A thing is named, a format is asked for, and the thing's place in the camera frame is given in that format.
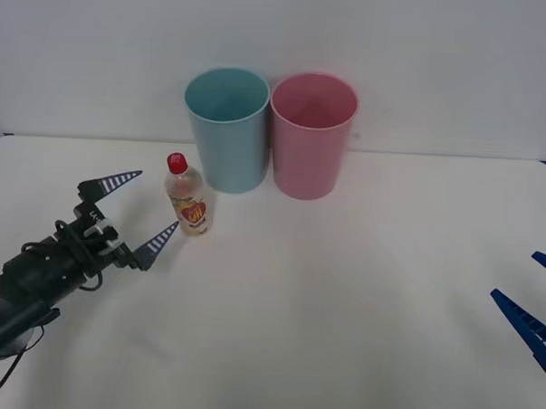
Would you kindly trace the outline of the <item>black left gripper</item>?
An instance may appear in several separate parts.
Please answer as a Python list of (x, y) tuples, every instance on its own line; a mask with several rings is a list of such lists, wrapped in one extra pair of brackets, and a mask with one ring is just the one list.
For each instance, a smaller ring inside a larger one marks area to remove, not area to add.
[(179, 222), (175, 221), (132, 252), (120, 238), (112, 220), (94, 204), (142, 174), (142, 171), (132, 170), (78, 184), (82, 203), (74, 208), (77, 219), (72, 223), (72, 230), (87, 255), (92, 257), (95, 269), (104, 269), (114, 264), (118, 268), (147, 271), (178, 227)]

